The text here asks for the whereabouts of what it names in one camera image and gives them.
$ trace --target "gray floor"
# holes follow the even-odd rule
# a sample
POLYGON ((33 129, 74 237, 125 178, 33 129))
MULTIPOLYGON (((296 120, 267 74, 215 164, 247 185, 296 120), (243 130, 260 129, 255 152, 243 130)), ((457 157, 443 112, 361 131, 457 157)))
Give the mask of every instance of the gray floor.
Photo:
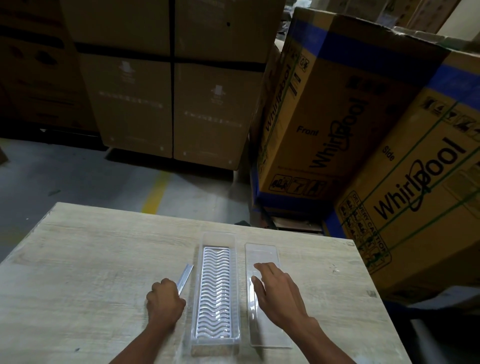
POLYGON ((59 201, 231 224, 249 220, 244 183, 115 162, 90 149, 9 139, 0 139, 0 147, 9 159, 0 166, 0 261, 59 201))

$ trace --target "wooden table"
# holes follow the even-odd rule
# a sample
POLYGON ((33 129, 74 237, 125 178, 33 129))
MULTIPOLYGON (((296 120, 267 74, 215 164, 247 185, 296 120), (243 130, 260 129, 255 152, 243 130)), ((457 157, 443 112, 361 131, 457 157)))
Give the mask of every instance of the wooden table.
MULTIPOLYGON (((107 363, 145 327, 152 283, 196 262, 203 231, 237 236, 239 362, 306 362, 295 345, 250 346, 245 243, 277 246, 308 313, 358 363, 410 362, 351 240, 57 203, 0 264, 0 363, 107 363)), ((157 362, 178 360, 187 316, 157 362)))

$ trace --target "table top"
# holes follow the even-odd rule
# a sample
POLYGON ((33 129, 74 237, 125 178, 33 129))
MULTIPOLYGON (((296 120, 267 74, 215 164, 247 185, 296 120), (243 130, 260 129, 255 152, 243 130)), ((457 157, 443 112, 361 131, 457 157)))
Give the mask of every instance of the table top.
MULTIPOLYGON (((309 315, 357 363, 410 363, 351 240, 57 203, 0 264, 0 362, 107 363, 145 327, 152 283, 196 263, 204 231, 236 234, 241 363, 304 363, 249 344, 245 243, 272 244, 309 315)), ((192 304, 195 268, 181 296, 192 304)), ((187 310, 157 362, 179 360, 187 310)))

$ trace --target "rectangular plastic tray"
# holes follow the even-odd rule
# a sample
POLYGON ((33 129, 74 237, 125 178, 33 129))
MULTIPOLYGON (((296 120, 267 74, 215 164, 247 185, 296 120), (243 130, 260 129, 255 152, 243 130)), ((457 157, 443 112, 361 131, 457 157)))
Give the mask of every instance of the rectangular plastic tray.
POLYGON ((292 342, 287 334, 272 323, 258 306, 257 295, 253 290, 251 277, 261 278, 255 263, 272 262, 279 268, 280 260, 273 245, 245 244, 245 266, 247 272, 247 310, 250 330, 250 344, 269 348, 291 348, 292 342))
POLYGON ((240 344, 240 303, 234 234, 204 232, 193 300, 192 356, 232 354, 240 344))

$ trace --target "wavy insert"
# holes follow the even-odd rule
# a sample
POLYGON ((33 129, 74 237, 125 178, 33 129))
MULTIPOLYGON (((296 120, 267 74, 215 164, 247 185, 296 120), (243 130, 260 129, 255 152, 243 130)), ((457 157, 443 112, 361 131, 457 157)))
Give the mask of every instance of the wavy insert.
POLYGON ((196 338, 232 337, 230 259, 229 248, 206 246, 203 249, 196 338))

